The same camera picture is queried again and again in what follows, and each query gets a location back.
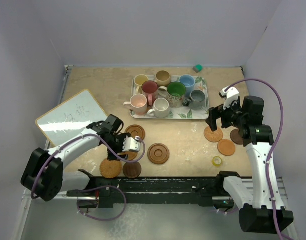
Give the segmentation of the light wood round coaster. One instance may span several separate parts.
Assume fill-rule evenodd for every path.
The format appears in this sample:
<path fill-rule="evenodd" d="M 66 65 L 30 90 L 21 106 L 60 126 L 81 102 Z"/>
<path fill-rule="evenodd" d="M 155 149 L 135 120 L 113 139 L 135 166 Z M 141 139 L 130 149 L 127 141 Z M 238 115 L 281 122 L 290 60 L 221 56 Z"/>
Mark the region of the light wood round coaster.
<path fill-rule="evenodd" d="M 127 156 L 126 160 L 132 161 L 137 157 L 138 153 L 137 152 L 132 152 L 132 151 L 127 151 L 127 152 L 124 152 L 124 154 Z"/>

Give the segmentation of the dark walnut round coaster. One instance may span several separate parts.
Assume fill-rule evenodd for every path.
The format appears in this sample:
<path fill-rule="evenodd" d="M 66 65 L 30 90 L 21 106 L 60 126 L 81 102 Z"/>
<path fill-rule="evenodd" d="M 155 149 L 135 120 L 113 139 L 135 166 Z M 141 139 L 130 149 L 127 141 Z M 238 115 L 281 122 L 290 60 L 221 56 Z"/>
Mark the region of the dark walnut round coaster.
<path fill-rule="evenodd" d="M 129 179 L 135 179 L 141 174 L 141 165 L 138 162 L 125 163 L 123 165 L 123 174 Z"/>

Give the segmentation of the brown ringed wooden saucer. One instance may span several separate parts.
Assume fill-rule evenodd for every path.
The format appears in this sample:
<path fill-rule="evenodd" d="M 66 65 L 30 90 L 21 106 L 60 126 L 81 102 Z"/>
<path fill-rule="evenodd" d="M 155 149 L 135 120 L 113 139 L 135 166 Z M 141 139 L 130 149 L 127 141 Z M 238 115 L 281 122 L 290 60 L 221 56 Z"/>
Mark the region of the brown ringed wooden saucer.
<path fill-rule="evenodd" d="M 124 133 L 129 133 L 131 137 L 139 137 L 141 140 L 145 138 L 145 130 L 140 125 L 130 125 L 128 126 Z"/>

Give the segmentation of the floral serving tray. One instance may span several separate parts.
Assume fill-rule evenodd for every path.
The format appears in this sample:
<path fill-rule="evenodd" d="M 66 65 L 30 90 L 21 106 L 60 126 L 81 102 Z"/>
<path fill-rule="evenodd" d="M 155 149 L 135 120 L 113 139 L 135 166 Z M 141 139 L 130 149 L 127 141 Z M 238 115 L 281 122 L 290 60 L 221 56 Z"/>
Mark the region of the floral serving tray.
<path fill-rule="evenodd" d="M 171 76 L 171 82 L 177 82 L 179 81 L 180 75 L 172 75 Z M 162 118 L 165 120 L 206 120 L 208 118 L 208 109 L 209 109 L 209 100 L 208 100 L 208 92 L 207 92 L 207 84 L 206 80 L 203 77 L 200 76 L 192 76 L 195 81 L 194 90 L 200 90 L 205 94 L 205 100 L 203 102 L 202 108 L 193 110 L 190 109 L 187 106 L 181 106 L 179 108 L 171 108 L 170 107 L 170 113 L 167 117 Z M 155 81 L 155 75 L 147 75 L 147 78 L 149 81 Z M 135 77 L 133 78 L 133 82 L 131 85 L 131 97 L 135 94 L 137 94 L 136 89 L 137 86 L 135 85 Z M 156 119 L 153 115 L 137 115 L 134 111 L 129 110 L 129 113 L 131 117 L 136 119 Z"/>

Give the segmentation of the large brown ringed saucer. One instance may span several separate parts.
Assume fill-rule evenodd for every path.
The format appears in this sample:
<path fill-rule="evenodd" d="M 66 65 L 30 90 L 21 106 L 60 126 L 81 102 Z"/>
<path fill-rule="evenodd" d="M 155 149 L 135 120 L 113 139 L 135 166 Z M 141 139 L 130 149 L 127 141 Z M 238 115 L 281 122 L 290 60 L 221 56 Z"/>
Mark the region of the large brown ringed saucer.
<path fill-rule="evenodd" d="M 166 163 L 169 156 L 170 152 L 168 147 L 161 143 L 151 145 L 147 151 L 148 160 L 155 165 Z"/>

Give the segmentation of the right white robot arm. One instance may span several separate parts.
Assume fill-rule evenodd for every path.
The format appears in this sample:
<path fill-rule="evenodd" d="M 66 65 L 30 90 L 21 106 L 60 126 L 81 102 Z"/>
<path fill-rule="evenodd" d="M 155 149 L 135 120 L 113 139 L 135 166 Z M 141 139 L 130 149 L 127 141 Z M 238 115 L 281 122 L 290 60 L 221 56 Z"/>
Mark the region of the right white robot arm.
<path fill-rule="evenodd" d="M 230 195 L 239 209 L 239 224 L 243 232 L 277 234 L 294 220 L 293 212 L 287 210 L 280 196 L 273 163 L 274 139 L 272 129 L 264 125 L 264 101 L 255 96 L 246 96 L 240 102 L 238 96 L 225 97 L 224 103 L 209 109 L 206 123 L 212 131 L 221 127 L 235 127 L 243 139 L 252 169 L 253 191 L 250 192 L 235 172 L 220 173 L 221 180 L 215 183 L 219 195 Z"/>

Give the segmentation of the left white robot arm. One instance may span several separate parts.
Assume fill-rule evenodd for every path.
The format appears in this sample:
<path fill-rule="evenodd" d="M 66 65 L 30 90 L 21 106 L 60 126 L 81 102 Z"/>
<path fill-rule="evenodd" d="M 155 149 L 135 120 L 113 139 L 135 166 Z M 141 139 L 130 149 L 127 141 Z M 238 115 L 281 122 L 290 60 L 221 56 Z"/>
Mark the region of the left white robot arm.
<path fill-rule="evenodd" d="M 78 190 L 84 196 L 95 192 L 92 176 L 84 170 L 64 173 L 64 169 L 87 151 L 104 145 L 109 161 L 126 161 L 127 152 L 138 152 L 140 144 L 129 133 L 119 133 L 123 122 L 109 115 L 106 120 L 92 122 L 77 136 L 61 145 L 35 149 L 28 160 L 20 183 L 30 190 L 31 198 L 48 202 L 59 192 Z"/>

